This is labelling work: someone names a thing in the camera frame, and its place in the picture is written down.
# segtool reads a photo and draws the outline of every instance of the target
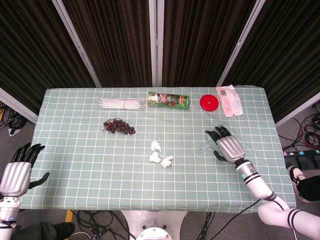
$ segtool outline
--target person's leg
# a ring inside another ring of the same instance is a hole
[[[296,166],[288,168],[293,189],[304,203],[320,200],[320,176],[307,178]]]
[[[63,222],[52,225],[41,222],[17,232],[11,240],[63,240],[70,237],[75,231],[72,222]]]

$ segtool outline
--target dark curtain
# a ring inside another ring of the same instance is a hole
[[[64,0],[103,87],[152,86],[148,0]]]
[[[255,0],[166,0],[162,85],[215,87]]]
[[[320,92],[320,1],[266,1],[223,85],[265,88],[275,122]]]
[[[0,87],[36,114],[46,89],[95,86],[50,0],[1,0],[0,32]]]

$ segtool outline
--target can label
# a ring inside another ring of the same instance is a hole
[[[189,96],[149,92],[147,102],[148,106],[169,106],[187,109],[189,106]]]

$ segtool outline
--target black pants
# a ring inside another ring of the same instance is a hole
[[[320,200],[320,175],[302,180],[297,185],[297,189],[301,197],[308,201]]]
[[[11,240],[55,240],[57,231],[52,224],[41,222],[24,228],[11,237]]]

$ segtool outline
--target shoe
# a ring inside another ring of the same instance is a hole
[[[304,179],[307,179],[307,177],[303,174],[303,172],[296,166],[290,166],[288,167],[288,172],[289,172],[289,176],[291,178],[291,182],[292,182],[292,186],[293,186],[293,189],[295,191],[295,194],[298,196],[298,198],[308,204],[308,203],[311,203],[310,201],[308,201],[307,199],[303,198],[299,191],[298,191],[298,184],[304,180]]]
[[[64,240],[70,237],[75,231],[75,225],[72,222],[62,222],[52,225],[56,231],[55,240]]]

